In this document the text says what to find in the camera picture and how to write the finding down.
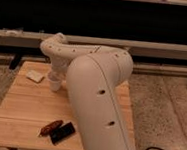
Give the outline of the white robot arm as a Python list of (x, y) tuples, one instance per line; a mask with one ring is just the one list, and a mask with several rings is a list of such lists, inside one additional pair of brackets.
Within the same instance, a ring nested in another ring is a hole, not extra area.
[(56, 33), (40, 44), (50, 58), (54, 84), (64, 80), (84, 150), (135, 150), (130, 142), (116, 87), (133, 72), (133, 60), (122, 48), (69, 45)]

